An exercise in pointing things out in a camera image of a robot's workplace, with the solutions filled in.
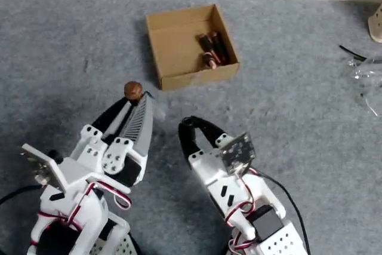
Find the plastic bag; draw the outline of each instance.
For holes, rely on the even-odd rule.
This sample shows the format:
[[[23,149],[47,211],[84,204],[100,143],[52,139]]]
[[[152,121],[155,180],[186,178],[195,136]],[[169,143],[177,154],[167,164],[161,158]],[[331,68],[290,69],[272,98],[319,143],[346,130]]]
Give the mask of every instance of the plastic bag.
[[[350,74],[369,110],[382,115],[382,59],[371,59],[356,66]]]

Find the black wire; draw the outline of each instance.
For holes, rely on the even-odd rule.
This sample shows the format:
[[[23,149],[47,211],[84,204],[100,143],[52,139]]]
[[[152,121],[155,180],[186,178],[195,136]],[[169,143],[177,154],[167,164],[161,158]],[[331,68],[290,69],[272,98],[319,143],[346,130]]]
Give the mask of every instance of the black wire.
[[[4,196],[3,198],[0,199],[0,205],[3,203],[7,202],[8,200],[14,198],[15,196],[29,192],[29,191],[36,191],[38,189],[41,189],[42,185],[29,185],[29,186],[24,186],[23,188],[16,189],[14,192],[11,192]],[[7,255],[4,251],[0,249],[0,255]]]
[[[366,57],[361,56],[361,55],[359,55],[359,54],[357,54],[357,53],[354,53],[353,51],[351,51],[351,50],[349,50],[349,49],[343,47],[342,45],[340,45],[340,48],[341,48],[342,50],[344,50],[345,52],[348,52],[348,53],[350,53],[351,55],[353,55],[353,56],[355,57],[355,59],[357,59],[357,60],[360,60],[360,61],[363,62],[363,61],[365,61],[365,60],[367,59]]]
[[[273,182],[274,184],[278,185],[278,186],[285,192],[285,194],[287,195],[289,201],[291,202],[291,204],[293,205],[294,209],[296,210],[298,219],[299,219],[300,224],[301,224],[301,228],[302,228],[302,230],[303,230],[303,236],[304,236],[304,241],[305,241],[306,251],[307,251],[308,255],[310,255],[310,247],[309,247],[308,235],[306,234],[304,220],[303,220],[303,217],[301,216],[300,210],[298,209],[296,203],[295,203],[294,200],[292,199],[292,196],[289,194],[289,192],[288,192],[287,189],[284,187],[284,185],[282,185],[281,183],[279,183],[277,180],[275,180],[275,179],[271,178],[270,176],[268,176],[268,175],[262,173],[261,171],[256,170],[256,172],[257,172],[257,174],[258,174],[260,177],[264,177],[265,179],[270,180],[270,181]]]

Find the open cardboard box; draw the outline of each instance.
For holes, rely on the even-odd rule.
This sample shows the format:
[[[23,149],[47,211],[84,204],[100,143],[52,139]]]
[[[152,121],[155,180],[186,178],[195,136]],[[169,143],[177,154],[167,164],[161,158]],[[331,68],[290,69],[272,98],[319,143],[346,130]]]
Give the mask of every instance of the open cardboard box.
[[[155,13],[146,16],[156,70],[162,90],[228,79],[239,69],[238,55],[214,5]],[[207,69],[198,35],[220,32],[229,64]]]

